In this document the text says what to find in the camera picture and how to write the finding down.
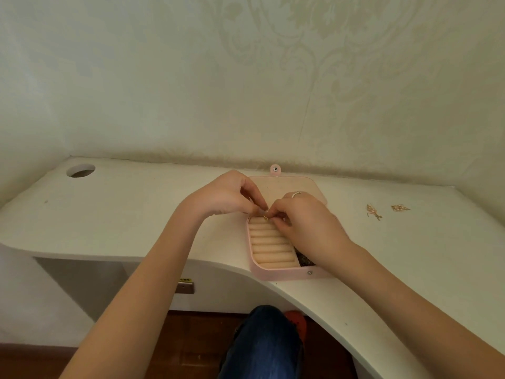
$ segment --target leg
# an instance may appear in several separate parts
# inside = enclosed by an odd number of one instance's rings
[[[297,379],[303,346],[273,306],[258,306],[239,326],[218,379]]]

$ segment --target forearm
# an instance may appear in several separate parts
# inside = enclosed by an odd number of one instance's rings
[[[333,270],[362,297],[437,377],[499,377],[505,357],[411,290],[365,249],[352,246],[350,261]]]
[[[194,237],[205,218],[189,200],[174,211],[61,378],[144,376]]]

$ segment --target person's left arm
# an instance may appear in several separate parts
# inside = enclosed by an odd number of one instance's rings
[[[80,344],[60,379],[142,378],[202,222],[213,214],[256,214],[258,206],[268,209],[256,185],[235,170],[186,197]]]

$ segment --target person's left hand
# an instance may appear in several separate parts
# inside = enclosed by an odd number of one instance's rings
[[[220,175],[195,191],[192,197],[198,205],[201,205],[207,216],[236,211],[258,215],[260,208],[268,210],[268,205],[256,184],[237,170]]]

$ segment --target beige ring roll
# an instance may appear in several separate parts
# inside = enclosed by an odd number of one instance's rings
[[[249,223],[249,230],[277,230],[273,223]]]
[[[258,263],[294,262],[294,254],[293,252],[261,253],[261,254],[254,254],[254,259]]]
[[[289,241],[282,236],[251,238],[251,245],[287,245]]]
[[[279,253],[281,251],[293,252],[293,246],[288,243],[283,245],[253,245],[252,252],[257,253]]]
[[[300,267],[297,262],[270,262],[260,263],[259,265],[264,269],[286,269],[292,267]]]
[[[251,217],[251,219],[249,219],[249,223],[252,223],[252,224],[257,224],[257,223],[268,223],[268,221],[263,218],[263,217]]]
[[[249,235],[251,238],[284,236],[279,230],[249,230]]]

